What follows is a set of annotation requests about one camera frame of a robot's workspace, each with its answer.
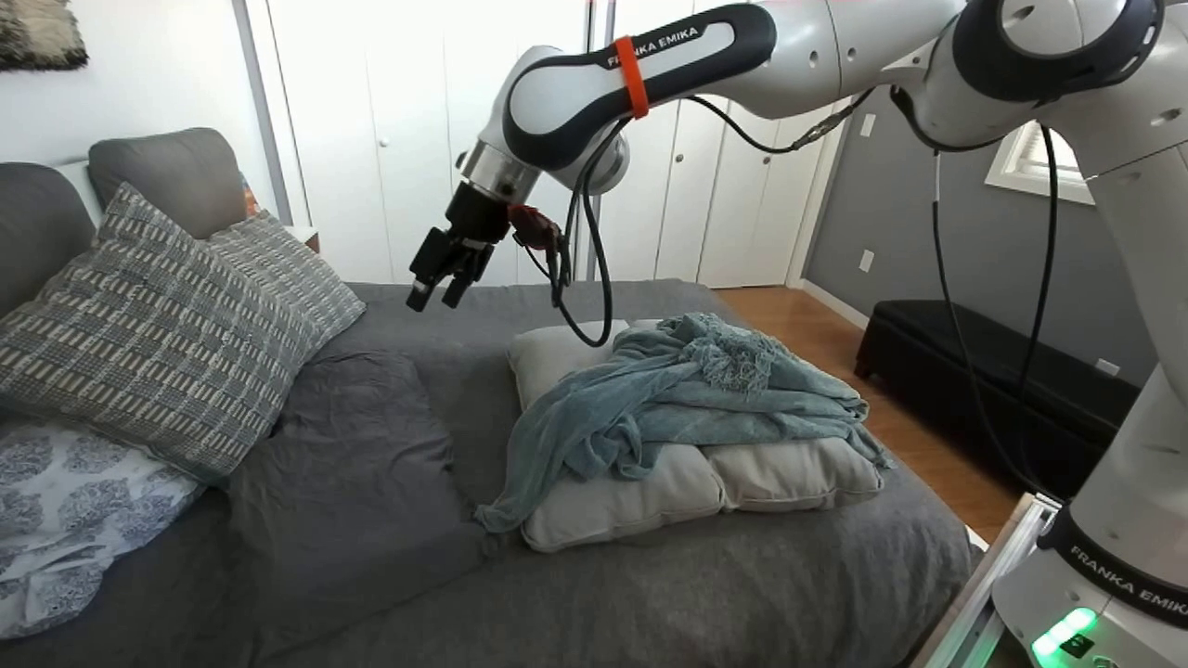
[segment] white wall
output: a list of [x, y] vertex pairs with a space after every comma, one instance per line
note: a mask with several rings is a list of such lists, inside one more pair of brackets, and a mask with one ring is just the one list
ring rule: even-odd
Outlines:
[[0, 158], [66, 163], [99, 136], [217, 127], [276, 209], [234, 0], [69, 0], [83, 69], [0, 69]]

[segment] green light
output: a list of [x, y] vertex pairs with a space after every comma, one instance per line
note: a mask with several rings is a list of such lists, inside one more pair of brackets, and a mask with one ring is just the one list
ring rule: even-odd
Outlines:
[[1084, 627], [1092, 627], [1099, 619], [1099, 611], [1092, 609], [1073, 609], [1067, 619], [1051, 624], [1047, 635], [1041, 635], [1032, 640], [1032, 653], [1042, 660], [1053, 649], [1063, 649], [1073, 635], [1079, 635]]

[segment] plaid pillow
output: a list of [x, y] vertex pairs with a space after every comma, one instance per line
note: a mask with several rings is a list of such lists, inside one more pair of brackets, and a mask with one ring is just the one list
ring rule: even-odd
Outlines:
[[314, 331], [314, 350], [365, 314], [365, 300], [331, 270], [331, 264], [307, 251], [264, 209], [251, 220], [219, 228], [208, 244], [251, 284], [296, 309]]
[[0, 319], [0, 400], [230, 475], [314, 331], [121, 186], [99, 241]]

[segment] white robotic arm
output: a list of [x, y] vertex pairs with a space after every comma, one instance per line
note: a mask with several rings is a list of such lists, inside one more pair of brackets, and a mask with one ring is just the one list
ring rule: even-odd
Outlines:
[[[1032, 557], [995, 582], [1037, 665], [1188, 665], [1188, 4], [1186, 0], [756, 0], [605, 52], [531, 48], [462, 190], [411, 261], [411, 309], [482, 273], [543, 171], [614, 190], [614, 122], [688, 92], [779, 120], [891, 86], [932, 147], [991, 146], [1041, 120], [1076, 150], [1128, 264], [1158, 366], [1111, 452]], [[1071, 611], [1092, 619], [1071, 635]]]

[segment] folded blanket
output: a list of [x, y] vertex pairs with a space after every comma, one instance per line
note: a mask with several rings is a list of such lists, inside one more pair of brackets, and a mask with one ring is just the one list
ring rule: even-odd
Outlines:
[[667, 442], [843, 437], [889, 466], [860, 419], [860, 394], [779, 340], [712, 311], [662, 319], [652, 331], [623, 331], [605, 364], [568, 373], [520, 415], [505, 489], [478, 505], [478, 524], [495, 535], [524, 527], [563, 472], [644, 480]]

